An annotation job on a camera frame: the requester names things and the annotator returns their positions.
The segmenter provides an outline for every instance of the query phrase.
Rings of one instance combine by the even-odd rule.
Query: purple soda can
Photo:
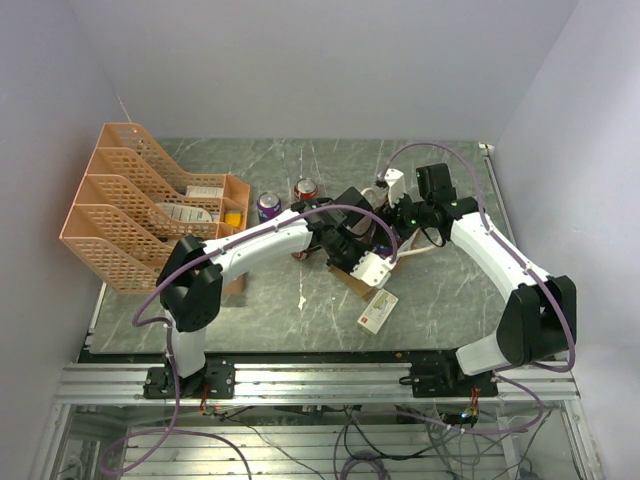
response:
[[[267,222],[282,212],[282,201],[280,197],[273,192],[264,192],[258,198],[257,204],[260,223]]]

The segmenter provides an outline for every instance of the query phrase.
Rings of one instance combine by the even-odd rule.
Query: stacked bin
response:
[[[220,198],[187,197],[188,186],[216,187]],[[62,241],[120,293],[148,293],[167,261],[166,244],[187,234],[222,238],[244,230],[250,188],[232,175],[182,170],[140,125],[106,124],[60,234]],[[172,219],[156,203],[201,207],[219,222]],[[223,223],[242,214],[240,229]],[[242,277],[225,293],[240,293]]]

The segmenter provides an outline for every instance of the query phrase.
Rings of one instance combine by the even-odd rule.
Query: marble tabletop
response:
[[[263,191],[293,201],[301,176],[316,180],[320,194],[335,197],[350,186],[371,186],[376,172],[400,140],[221,140],[167,138],[162,147],[186,170],[231,173],[251,185],[253,200]],[[473,165],[482,183],[488,214],[506,234],[487,161],[477,143],[451,143]],[[430,147],[404,152],[394,168],[405,172],[416,190],[415,168],[446,161],[459,196],[474,195],[466,170],[451,155]],[[258,224],[252,202],[249,225]],[[424,239],[420,238],[419,246]],[[207,327],[211,352],[331,352],[452,348],[493,331],[504,302],[496,287],[462,250],[446,248],[408,257],[386,289],[398,305],[377,335],[356,327],[367,302],[325,266],[315,252],[299,261],[290,256],[253,269],[241,295],[225,296],[220,314]],[[159,353],[163,327],[134,328],[131,318],[140,295],[106,289],[91,341],[92,353]],[[149,316],[161,312],[158,303]]]

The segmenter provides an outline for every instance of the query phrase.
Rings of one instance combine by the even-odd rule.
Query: can top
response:
[[[301,178],[298,180],[298,183],[296,183],[296,188],[300,193],[312,193],[318,188],[318,186],[316,185],[316,182],[310,178]]]
[[[280,197],[272,192],[265,192],[258,198],[258,205],[263,208],[273,208],[280,203]]]

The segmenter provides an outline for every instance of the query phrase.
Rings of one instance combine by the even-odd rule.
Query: wall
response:
[[[575,376],[612,479],[637,478],[640,4],[583,0],[496,146],[521,248],[578,286]]]
[[[577,0],[72,0],[157,136],[495,141]]]
[[[0,477],[28,478],[99,282],[58,240],[101,124],[123,115],[66,0],[0,15]]]

